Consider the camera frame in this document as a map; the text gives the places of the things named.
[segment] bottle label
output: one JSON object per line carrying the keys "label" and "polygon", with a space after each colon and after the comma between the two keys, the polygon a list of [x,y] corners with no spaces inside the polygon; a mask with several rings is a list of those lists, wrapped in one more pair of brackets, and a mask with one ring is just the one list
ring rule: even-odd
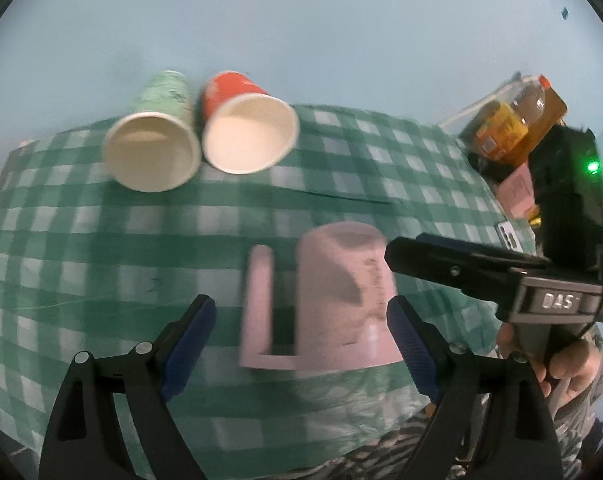
{"label": "bottle label", "polygon": [[483,155],[492,160],[500,160],[527,133],[528,128],[515,111],[502,101],[475,133],[475,142]]}

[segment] plastic bottle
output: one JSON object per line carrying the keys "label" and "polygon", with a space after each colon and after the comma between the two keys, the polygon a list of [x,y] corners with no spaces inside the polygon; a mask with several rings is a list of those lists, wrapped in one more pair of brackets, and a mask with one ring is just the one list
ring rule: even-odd
{"label": "plastic bottle", "polygon": [[486,104],[461,134],[469,150],[501,160],[543,115],[548,88],[549,81],[539,76],[537,80],[513,85],[500,99]]}

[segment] pink sticky note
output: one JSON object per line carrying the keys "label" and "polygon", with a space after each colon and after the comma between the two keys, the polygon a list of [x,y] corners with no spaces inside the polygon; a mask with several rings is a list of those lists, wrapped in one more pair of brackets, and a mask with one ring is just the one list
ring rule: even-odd
{"label": "pink sticky note", "polygon": [[510,218],[526,218],[535,205],[533,178],[527,164],[517,168],[497,190],[497,200]]}

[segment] red paper cup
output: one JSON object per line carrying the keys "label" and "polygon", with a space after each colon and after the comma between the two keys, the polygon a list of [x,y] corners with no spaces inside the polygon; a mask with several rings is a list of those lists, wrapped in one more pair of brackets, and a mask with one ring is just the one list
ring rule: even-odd
{"label": "red paper cup", "polygon": [[268,93],[239,72],[221,72],[206,85],[204,92],[204,118],[210,119],[226,102],[242,94]]}
{"label": "red paper cup", "polygon": [[294,147],[300,123],[290,104],[268,95],[238,72],[217,74],[204,91],[202,148],[226,173],[257,173]]}

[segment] black plastic bracket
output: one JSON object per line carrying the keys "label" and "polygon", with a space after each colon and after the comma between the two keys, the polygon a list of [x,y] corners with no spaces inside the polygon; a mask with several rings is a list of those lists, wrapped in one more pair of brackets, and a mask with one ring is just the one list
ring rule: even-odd
{"label": "black plastic bracket", "polygon": [[214,326],[215,306],[197,296],[153,344],[70,364],[44,437],[40,480],[139,479],[118,423],[113,394],[126,394],[142,448],[157,478],[205,479],[166,407],[180,393]]}
{"label": "black plastic bracket", "polygon": [[479,394],[491,397],[466,478],[504,478],[504,471],[509,480],[563,478],[550,412],[533,368],[521,354],[503,360],[450,345],[403,296],[390,300],[387,319],[415,385],[425,395],[430,392],[437,405],[400,479],[447,477]]}

